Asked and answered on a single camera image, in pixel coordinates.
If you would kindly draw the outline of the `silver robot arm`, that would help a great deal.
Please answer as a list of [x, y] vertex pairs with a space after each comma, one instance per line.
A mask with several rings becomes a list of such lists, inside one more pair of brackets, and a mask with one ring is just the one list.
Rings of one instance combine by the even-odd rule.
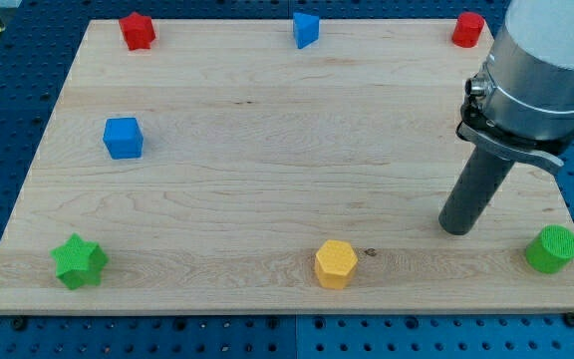
[[513, 0], [479, 71], [465, 83], [456, 132], [468, 163], [505, 175], [523, 163], [556, 174], [574, 139], [574, 0]]

